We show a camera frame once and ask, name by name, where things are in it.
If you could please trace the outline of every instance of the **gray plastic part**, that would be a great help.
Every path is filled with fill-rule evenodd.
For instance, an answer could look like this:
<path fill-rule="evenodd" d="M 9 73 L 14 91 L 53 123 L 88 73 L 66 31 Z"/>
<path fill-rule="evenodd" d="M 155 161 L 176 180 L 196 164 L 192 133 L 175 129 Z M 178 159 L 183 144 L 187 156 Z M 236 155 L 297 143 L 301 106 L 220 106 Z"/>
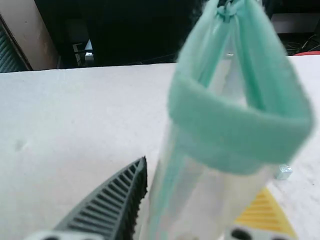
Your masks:
<path fill-rule="evenodd" d="M 126 166 L 80 202 L 55 228 L 131 240 L 141 199 L 147 193 L 147 160 Z"/>

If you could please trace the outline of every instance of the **black screw hole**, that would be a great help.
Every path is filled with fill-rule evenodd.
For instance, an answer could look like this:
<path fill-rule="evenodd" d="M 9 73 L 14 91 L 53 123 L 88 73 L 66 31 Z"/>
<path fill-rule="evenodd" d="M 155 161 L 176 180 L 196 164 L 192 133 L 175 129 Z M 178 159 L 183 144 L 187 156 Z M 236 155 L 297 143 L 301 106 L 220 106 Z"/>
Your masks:
<path fill-rule="evenodd" d="M 240 228 L 236 228 L 235 230 L 233 230 L 231 232 L 231 236 L 239 240 L 252 240 L 250 234 Z"/>
<path fill-rule="evenodd" d="M 44 238 L 43 240 L 59 240 L 59 237 L 57 237 L 57 236 L 48 236 L 48 237 Z"/>

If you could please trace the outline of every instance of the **small metal cube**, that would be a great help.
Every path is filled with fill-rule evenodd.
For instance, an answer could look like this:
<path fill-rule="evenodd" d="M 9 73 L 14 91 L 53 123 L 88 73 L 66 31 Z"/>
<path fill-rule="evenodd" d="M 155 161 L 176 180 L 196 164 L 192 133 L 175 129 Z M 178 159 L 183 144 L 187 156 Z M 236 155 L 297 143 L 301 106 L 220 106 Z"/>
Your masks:
<path fill-rule="evenodd" d="M 279 165 L 274 178 L 277 180 L 286 180 L 292 174 L 292 168 L 286 164 Z"/>

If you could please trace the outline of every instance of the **plastic zipper bag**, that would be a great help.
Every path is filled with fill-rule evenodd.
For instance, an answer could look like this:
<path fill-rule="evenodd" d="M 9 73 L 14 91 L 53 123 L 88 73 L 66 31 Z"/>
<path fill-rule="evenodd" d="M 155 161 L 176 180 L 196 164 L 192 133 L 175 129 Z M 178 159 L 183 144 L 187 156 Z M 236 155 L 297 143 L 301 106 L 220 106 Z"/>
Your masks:
<path fill-rule="evenodd" d="M 141 240 L 217 239 L 312 128 L 256 0 L 210 0 L 178 58 Z"/>

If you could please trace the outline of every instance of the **yellow object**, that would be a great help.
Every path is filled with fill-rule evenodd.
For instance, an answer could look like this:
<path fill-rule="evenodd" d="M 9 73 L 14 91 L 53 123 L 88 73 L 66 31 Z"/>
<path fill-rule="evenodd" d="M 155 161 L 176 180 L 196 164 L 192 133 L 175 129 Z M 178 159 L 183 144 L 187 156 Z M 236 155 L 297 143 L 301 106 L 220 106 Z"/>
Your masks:
<path fill-rule="evenodd" d="M 235 220 L 235 223 L 297 238 L 284 212 L 267 188 L 264 188 L 255 197 L 255 200 Z"/>

